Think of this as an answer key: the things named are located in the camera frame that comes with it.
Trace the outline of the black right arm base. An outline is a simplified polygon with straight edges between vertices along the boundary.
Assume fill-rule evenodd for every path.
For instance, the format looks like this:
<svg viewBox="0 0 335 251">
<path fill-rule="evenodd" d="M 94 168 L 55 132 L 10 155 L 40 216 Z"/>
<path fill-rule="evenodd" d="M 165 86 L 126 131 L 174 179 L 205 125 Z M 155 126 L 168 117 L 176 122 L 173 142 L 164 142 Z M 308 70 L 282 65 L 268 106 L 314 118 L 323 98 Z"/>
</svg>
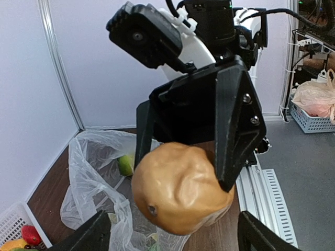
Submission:
<svg viewBox="0 0 335 251">
<path fill-rule="evenodd" d="M 261 143 L 255 148 L 255 153 L 256 154 L 264 154 L 269 151 L 271 148 L 270 141 L 267 137 L 264 137 L 261 141 Z"/>
</svg>

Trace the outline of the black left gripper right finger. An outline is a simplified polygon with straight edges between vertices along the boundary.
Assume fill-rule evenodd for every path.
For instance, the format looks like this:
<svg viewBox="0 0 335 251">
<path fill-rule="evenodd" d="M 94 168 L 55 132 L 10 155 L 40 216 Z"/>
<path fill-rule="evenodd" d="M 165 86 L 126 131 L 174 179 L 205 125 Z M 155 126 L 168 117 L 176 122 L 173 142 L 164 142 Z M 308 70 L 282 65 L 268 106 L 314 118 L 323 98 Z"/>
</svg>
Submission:
<svg viewBox="0 0 335 251">
<path fill-rule="evenodd" d="M 285 242 L 272 232 L 249 211 L 242 211 L 238 218 L 238 246 L 239 250 L 280 251 L 298 248 Z"/>
</svg>

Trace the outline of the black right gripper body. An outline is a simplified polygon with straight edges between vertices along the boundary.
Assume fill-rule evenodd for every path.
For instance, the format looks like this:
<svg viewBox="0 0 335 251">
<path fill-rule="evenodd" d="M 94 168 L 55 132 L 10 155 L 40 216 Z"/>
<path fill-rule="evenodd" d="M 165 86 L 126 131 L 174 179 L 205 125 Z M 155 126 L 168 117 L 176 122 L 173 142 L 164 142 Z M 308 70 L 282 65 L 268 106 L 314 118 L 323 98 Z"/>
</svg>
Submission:
<svg viewBox="0 0 335 251">
<path fill-rule="evenodd" d="M 215 141 L 216 78 L 235 64 L 256 65 L 258 50 L 267 46 L 264 8 L 234 8 L 231 1 L 182 1 L 198 22 L 198 36 L 216 62 L 156 88 L 149 96 L 155 112 L 152 139 L 163 143 Z M 178 17 L 176 10 L 172 14 Z"/>
</svg>

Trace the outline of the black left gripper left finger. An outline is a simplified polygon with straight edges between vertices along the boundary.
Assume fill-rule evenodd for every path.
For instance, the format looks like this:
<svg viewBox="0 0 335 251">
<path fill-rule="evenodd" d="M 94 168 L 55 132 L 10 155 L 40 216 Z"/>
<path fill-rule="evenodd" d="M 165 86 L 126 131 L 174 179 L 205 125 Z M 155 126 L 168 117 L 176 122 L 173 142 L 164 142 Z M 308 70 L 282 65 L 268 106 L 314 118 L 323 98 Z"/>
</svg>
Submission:
<svg viewBox="0 0 335 251">
<path fill-rule="evenodd" d="M 111 222 L 108 213 L 99 211 L 72 235 L 51 247 L 54 251 L 109 250 Z"/>
</svg>

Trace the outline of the clear printed plastic bag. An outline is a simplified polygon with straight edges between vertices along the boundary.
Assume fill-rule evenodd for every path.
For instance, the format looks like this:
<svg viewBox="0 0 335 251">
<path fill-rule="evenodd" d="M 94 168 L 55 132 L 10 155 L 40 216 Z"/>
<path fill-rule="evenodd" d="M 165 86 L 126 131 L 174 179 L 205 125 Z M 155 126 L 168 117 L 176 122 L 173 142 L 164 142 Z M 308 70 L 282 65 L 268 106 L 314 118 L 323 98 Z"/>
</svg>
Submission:
<svg viewBox="0 0 335 251">
<path fill-rule="evenodd" d="M 119 171 L 119 158 L 135 149 L 136 135 L 124 131 L 84 131 L 73 138 L 61 221 L 77 230 L 104 210 L 111 222 L 109 250 L 182 250 L 189 237 L 151 224 L 134 202 L 131 178 Z"/>
</svg>

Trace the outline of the yellow-green fruit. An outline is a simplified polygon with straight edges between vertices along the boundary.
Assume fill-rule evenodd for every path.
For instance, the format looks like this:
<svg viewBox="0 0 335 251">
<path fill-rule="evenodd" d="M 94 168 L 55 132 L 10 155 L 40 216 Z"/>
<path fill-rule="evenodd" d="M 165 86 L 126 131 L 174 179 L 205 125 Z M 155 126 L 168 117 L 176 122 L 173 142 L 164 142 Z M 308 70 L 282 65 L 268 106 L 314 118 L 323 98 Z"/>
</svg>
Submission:
<svg viewBox="0 0 335 251">
<path fill-rule="evenodd" d="M 127 154 L 118 159 L 119 171 L 123 176 L 132 176 L 135 165 L 135 155 Z"/>
</svg>

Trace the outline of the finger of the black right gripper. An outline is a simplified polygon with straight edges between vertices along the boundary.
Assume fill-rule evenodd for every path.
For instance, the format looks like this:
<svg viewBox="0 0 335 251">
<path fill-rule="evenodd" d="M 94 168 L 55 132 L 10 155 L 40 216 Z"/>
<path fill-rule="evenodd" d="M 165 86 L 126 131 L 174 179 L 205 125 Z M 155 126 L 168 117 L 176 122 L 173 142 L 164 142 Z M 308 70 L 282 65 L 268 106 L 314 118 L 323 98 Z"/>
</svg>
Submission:
<svg viewBox="0 0 335 251">
<path fill-rule="evenodd" d="M 215 172 L 229 192 L 245 161 L 266 135 L 260 102 L 243 65 L 222 69 L 216 78 Z"/>
<path fill-rule="evenodd" d="M 149 100 L 141 103 L 136 110 L 137 141 L 135 168 L 143 157 L 151 151 L 155 125 L 155 112 Z"/>
</svg>

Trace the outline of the brown potato-like fruit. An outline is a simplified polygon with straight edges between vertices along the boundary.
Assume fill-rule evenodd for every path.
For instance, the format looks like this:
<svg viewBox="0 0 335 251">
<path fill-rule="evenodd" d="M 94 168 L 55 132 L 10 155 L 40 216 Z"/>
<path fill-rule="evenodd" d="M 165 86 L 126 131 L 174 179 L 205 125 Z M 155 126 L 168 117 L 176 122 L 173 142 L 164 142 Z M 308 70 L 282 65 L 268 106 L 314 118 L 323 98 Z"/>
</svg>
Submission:
<svg viewBox="0 0 335 251">
<path fill-rule="evenodd" d="M 175 235 L 192 234 L 217 222 L 230 209 L 235 190 L 222 190 L 213 161 L 212 152 L 176 142 L 146 154 L 131 182 L 140 212 Z"/>
</svg>

